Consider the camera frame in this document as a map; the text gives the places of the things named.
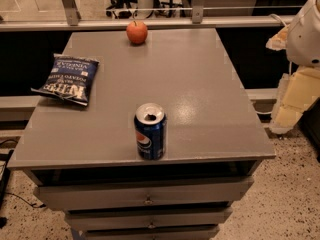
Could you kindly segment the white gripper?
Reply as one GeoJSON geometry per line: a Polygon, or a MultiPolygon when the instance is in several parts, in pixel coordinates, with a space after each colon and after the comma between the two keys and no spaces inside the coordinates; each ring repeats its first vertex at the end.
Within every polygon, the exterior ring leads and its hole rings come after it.
{"type": "Polygon", "coordinates": [[[275,134],[293,129],[303,113],[320,98],[320,69],[311,68],[320,66],[319,6],[320,0],[308,0],[289,28],[283,27],[266,43],[270,50],[286,49],[288,60],[299,65],[295,73],[284,74],[279,81],[269,124],[275,134]]]}

